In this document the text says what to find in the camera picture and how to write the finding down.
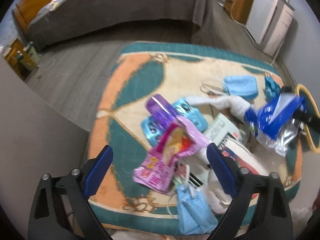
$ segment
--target metal screw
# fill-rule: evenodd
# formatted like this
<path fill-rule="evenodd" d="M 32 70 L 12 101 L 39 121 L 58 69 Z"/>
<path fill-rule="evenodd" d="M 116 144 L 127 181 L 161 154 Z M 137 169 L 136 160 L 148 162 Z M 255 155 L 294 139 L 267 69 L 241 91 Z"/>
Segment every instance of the metal screw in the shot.
<path fill-rule="evenodd" d="M 249 173 L 249 170 L 246 167 L 240 168 L 240 171 L 241 171 L 242 174 L 248 174 Z"/>
<path fill-rule="evenodd" d="M 279 175 L 278 175 L 278 173 L 276 173 L 276 172 L 272 172 L 272 173 L 270 173 L 270 175 L 271 175 L 271 177 L 273 177 L 274 179 L 279 178 Z"/>
<path fill-rule="evenodd" d="M 71 171 L 71 174 L 72 174 L 73 176 L 76 176 L 76 175 L 78 175 L 79 173 L 80 173 L 80 170 L 79 170 L 79 169 L 74 169 L 74 170 Z"/>
<path fill-rule="evenodd" d="M 42 180 L 47 180 L 47 179 L 49 179 L 49 174 L 44 174 L 44 175 L 42 176 Z"/>

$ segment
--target blue gripper pad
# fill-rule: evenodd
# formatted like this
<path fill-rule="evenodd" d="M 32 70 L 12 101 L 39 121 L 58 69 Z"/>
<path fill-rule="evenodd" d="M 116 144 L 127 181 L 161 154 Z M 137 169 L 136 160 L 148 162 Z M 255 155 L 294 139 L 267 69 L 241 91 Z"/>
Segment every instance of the blue gripper pad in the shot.
<path fill-rule="evenodd" d="M 110 146 L 104 147 L 96 158 L 96 163 L 84 182 L 84 197 L 88 199 L 97 193 L 97 190 L 106 175 L 113 160 L 113 151 Z"/>
<path fill-rule="evenodd" d="M 223 160 L 221 151 L 214 143 L 209 144 L 207 147 L 207 159 L 210 163 L 211 169 L 213 169 L 216 174 L 224 193 L 230 195 L 232 198 L 236 197 L 238 193 L 236 188 L 236 179 Z"/>

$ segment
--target teal and beige rug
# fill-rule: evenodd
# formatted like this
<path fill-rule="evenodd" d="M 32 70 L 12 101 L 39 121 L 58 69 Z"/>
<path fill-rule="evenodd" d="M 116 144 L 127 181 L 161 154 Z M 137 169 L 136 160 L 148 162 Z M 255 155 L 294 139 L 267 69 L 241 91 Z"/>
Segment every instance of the teal and beige rug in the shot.
<path fill-rule="evenodd" d="M 199 89 L 201 80 L 228 75 L 253 75 L 259 96 L 256 107 L 265 104 L 264 76 L 278 78 L 275 69 L 264 62 L 205 46 L 175 43 L 137 42 L 125 47 L 119 56 L 102 96 L 92 130 L 89 158 L 106 145 L 113 148 L 114 160 L 97 194 L 90 198 L 95 214 L 105 227 L 130 228 L 164 235 L 180 235 L 178 220 L 166 210 L 167 195 L 161 195 L 132 180 L 150 149 L 140 128 L 149 116 L 145 102 L 159 93 L 170 103 L 188 95 L 206 96 Z M 210 123 L 210 107 L 199 108 Z M 301 143 L 286 158 L 276 163 L 276 170 L 289 199 L 295 197 L 302 168 Z M 257 198 L 253 199 L 243 221 L 250 222 Z M 177 214 L 176 200 L 170 209 Z"/>

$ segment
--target surgical mask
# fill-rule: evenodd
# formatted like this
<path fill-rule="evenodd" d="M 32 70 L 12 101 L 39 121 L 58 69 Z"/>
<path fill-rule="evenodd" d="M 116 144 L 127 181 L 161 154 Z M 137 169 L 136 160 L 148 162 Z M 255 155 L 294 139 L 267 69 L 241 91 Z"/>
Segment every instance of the surgical mask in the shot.
<path fill-rule="evenodd" d="M 222 83 L 223 92 L 219 90 Z M 228 76 L 222 80 L 219 78 L 211 78 L 201 82 L 200 90 L 206 94 L 215 95 L 236 95 L 246 100 L 255 99 L 258 94 L 257 80 L 253 76 Z"/>
<path fill-rule="evenodd" d="M 201 189 L 195 189 L 192 185 L 188 184 L 190 167 L 187 165 L 186 168 L 187 177 L 185 183 L 176 187 L 179 230 L 184 235 L 204 235 L 216 228 L 218 220 L 213 215 Z"/>

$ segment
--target yellow ring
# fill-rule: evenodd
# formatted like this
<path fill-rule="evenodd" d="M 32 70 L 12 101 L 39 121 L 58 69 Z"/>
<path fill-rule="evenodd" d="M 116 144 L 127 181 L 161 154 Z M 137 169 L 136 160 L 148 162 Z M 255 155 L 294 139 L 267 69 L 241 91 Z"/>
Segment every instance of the yellow ring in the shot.
<path fill-rule="evenodd" d="M 310 101 L 311 101 L 311 103 L 313 105 L 313 108 L 315 109 L 317 117 L 320 118 L 318 107 L 317 107 L 316 102 L 313 99 L 312 95 L 310 94 L 309 90 L 304 85 L 298 84 L 296 86 L 294 92 L 295 92 L 296 95 L 299 96 L 300 95 L 300 91 L 303 91 L 308 96 L 308 98 L 310 99 Z M 309 143 L 310 150 L 313 153 L 320 153 L 320 145 L 318 145 L 318 147 L 316 147 L 315 144 L 313 143 L 313 140 L 312 140 L 312 137 L 311 137 L 311 134 L 310 134 L 310 130 L 309 130 L 309 127 L 307 125 L 304 125 L 304 130 L 305 130 L 305 132 L 307 134 L 306 137 L 307 137 L 307 141 Z"/>

